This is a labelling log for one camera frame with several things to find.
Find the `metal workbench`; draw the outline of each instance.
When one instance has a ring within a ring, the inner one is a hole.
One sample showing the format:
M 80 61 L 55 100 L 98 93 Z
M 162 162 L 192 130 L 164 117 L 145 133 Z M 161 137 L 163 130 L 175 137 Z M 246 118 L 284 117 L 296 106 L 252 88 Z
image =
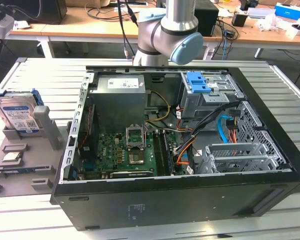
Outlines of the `metal workbench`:
M 36 88 L 51 110 L 50 117 L 57 125 L 65 126 L 73 118 L 86 66 L 130 64 L 116 59 L 29 58 L 12 67 L 0 88 Z M 194 61 L 190 65 L 239 67 L 300 150 L 300 91 L 277 67 L 264 61 Z M 3 126 L 0 120 L 0 145 L 4 139 Z M 45 240 L 58 237 L 198 240 L 226 235 L 239 240 L 300 239 L 300 193 L 289 196 L 262 217 L 81 232 L 72 226 L 62 209 L 51 205 L 49 200 L 49 195 L 0 198 L 0 240 L 34 236 Z

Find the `connector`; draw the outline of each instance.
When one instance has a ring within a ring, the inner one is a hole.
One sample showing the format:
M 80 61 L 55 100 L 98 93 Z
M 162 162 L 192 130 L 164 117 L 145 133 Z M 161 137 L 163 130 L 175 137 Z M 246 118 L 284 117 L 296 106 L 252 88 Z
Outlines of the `connector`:
M 226 120 L 225 125 L 226 125 L 226 127 L 229 130 L 237 130 L 238 129 L 238 125 L 235 124 L 235 120 L 234 119 L 231 119 L 231 120 L 228 119 L 228 120 Z
M 129 16 L 130 16 L 131 21 L 132 21 L 137 27 L 139 27 L 139 26 L 138 26 L 138 20 L 137 20 L 137 17 L 136 17 L 136 15 L 135 15 L 134 11 L 133 11 L 128 5 L 126 5 L 126 6 L 127 6 L 127 9 L 128 9 L 128 14 L 129 14 Z
M 127 49 L 125 47 L 123 48 L 123 52 L 124 52 L 125 58 L 129 59 L 129 52 L 127 51 Z
M 237 109 L 230 109 L 229 110 L 229 116 L 231 117 L 240 117 L 241 116 L 241 110 L 237 110 Z

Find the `blue drive cage latch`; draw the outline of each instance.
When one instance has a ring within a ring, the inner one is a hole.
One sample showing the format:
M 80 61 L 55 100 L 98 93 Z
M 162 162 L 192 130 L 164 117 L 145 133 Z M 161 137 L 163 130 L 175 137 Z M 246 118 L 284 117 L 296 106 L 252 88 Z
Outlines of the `blue drive cage latch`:
M 188 71 L 186 81 L 191 86 L 191 91 L 195 93 L 210 93 L 211 88 L 207 86 L 206 78 L 198 71 Z

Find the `yellow cable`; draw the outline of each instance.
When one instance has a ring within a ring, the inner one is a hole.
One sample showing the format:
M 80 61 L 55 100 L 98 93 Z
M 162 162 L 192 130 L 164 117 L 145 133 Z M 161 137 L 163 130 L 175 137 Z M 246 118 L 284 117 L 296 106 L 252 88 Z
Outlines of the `yellow cable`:
M 149 119 L 148 121 L 150 121 L 150 122 L 161 121 L 161 120 L 163 120 L 163 119 L 165 119 L 165 118 L 167 118 L 167 117 L 169 116 L 171 106 L 169 105 L 168 101 L 167 101 L 160 93 L 158 93 L 158 92 L 156 92 L 156 91 L 152 91 L 152 90 L 151 90 L 151 92 L 157 94 L 163 101 L 165 101 L 166 106 L 168 107 L 168 111 L 166 112 L 166 114 L 165 114 L 163 117 L 154 118 L 154 119 Z

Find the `sticker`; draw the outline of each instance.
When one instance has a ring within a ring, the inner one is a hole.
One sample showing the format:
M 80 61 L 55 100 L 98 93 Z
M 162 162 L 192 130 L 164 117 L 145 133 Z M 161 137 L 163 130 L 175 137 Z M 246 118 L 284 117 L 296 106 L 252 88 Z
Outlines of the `sticker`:
M 200 149 L 200 150 L 197 150 L 196 151 L 196 154 L 194 155 L 195 157 L 200 157 L 200 156 L 202 156 L 202 150 Z
M 31 110 L 27 106 L 4 106 L 3 111 L 10 123 L 17 131 L 32 133 L 33 130 L 39 130 L 35 119 L 30 115 Z
M 138 89 L 138 78 L 110 78 L 108 89 Z
M 186 167 L 186 171 L 190 174 L 190 175 L 193 175 L 194 174 L 194 170 L 188 165 Z
M 181 111 L 176 111 L 176 118 L 181 119 Z
M 212 82 L 212 83 L 207 83 L 206 84 L 209 88 L 213 89 L 213 88 L 218 88 L 218 84 L 215 83 L 215 82 Z

